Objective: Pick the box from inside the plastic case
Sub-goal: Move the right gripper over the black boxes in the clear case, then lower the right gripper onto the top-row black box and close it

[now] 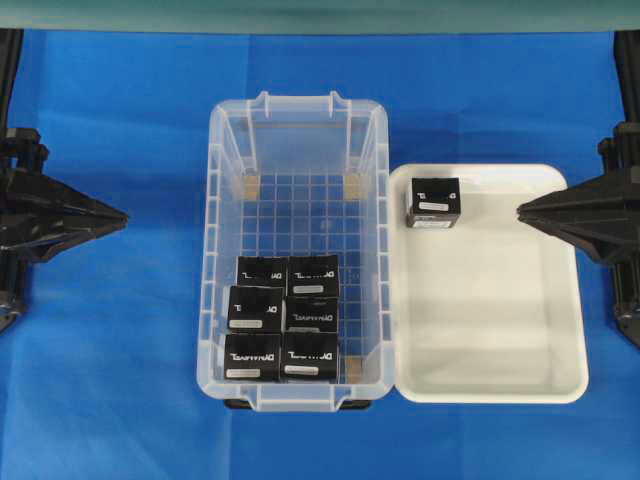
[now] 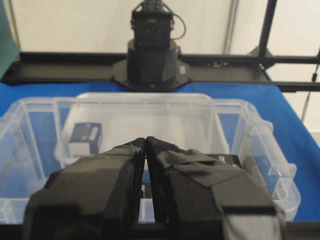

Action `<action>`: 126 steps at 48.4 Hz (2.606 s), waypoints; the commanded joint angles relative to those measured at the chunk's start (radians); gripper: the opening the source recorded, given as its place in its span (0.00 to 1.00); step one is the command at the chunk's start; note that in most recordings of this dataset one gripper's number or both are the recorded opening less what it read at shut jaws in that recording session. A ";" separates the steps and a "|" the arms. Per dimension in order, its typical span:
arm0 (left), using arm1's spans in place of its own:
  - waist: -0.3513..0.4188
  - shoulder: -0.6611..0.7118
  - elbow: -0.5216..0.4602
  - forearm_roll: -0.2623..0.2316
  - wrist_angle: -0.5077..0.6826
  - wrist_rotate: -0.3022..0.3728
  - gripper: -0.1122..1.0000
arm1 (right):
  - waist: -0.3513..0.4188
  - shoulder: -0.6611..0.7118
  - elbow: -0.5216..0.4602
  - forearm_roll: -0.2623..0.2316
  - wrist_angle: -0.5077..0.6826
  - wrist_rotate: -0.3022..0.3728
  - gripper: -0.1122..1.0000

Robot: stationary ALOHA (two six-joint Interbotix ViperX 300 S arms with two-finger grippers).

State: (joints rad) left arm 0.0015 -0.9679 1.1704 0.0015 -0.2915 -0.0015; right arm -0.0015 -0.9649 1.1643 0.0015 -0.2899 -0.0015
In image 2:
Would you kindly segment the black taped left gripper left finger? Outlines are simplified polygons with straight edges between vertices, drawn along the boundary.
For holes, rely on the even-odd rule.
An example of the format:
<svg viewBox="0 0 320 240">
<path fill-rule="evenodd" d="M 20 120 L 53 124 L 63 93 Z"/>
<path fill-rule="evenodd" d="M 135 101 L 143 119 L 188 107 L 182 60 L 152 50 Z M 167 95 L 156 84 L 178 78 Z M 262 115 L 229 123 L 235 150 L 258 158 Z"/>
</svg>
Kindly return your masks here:
<svg viewBox="0 0 320 240">
<path fill-rule="evenodd" d="M 127 240 L 138 220 L 145 139 L 53 172 L 25 209 L 26 240 Z"/>
</svg>

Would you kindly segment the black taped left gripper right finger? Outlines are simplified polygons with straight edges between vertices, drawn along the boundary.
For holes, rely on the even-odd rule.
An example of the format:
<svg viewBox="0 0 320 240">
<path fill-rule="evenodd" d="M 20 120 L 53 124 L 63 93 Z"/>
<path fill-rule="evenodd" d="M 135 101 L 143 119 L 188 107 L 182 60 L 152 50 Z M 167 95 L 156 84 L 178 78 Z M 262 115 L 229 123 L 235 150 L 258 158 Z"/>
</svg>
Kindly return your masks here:
<svg viewBox="0 0 320 240">
<path fill-rule="evenodd" d="M 241 167 L 146 138 L 155 219 L 175 240 L 284 240 L 284 212 Z"/>
</svg>

